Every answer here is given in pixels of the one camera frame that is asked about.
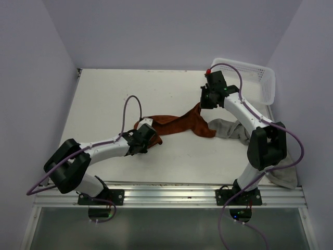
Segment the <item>rust brown towel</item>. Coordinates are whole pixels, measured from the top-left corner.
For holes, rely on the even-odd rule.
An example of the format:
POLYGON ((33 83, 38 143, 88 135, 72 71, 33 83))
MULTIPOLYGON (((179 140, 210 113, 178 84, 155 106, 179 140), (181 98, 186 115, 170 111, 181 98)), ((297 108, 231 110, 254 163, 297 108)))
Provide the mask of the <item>rust brown towel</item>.
POLYGON ((209 128, 208 123, 201 116, 200 103, 197 103, 186 114, 177 117, 171 115, 154 115, 149 116, 152 119, 152 127, 156 130, 157 135, 150 140, 153 147, 163 143, 161 136, 177 134, 191 130, 196 136, 203 138, 213 138, 216 131, 209 128))

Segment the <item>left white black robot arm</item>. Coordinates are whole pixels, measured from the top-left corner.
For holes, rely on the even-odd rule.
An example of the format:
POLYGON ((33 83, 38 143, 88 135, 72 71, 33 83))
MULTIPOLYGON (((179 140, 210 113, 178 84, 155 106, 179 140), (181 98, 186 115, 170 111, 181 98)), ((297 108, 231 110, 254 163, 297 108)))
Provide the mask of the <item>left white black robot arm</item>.
POLYGON ((100 142, 78 143, 68 139, 47 161, 44 171, 50 173, 49 177, 62 194, 77 191, 100 205, 110 199, 109 189, 101 178, 86 173, 88 167, 114 157, 147 153, 156 135, 155 129, 146 123, 100 142))

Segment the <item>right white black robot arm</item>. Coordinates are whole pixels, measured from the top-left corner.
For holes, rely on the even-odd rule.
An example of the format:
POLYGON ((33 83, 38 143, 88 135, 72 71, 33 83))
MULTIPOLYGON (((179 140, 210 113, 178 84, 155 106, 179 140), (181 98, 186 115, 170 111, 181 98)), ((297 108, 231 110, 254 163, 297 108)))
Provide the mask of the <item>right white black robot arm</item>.
POLYGON ((244 204, 250 199, 250 191, 258 187, 255 178, 271 170, 287 156, 286 133, 256 118, 260 113, 255 109, 252 114, 239 97, 239 88, 228 86, 221 71, 205 73, 207 83, 201 87, 200 108, 222 107, 234 115, 250 135, 247 149, 248 165, 233 184, 232 199, 236 204, 244 204))

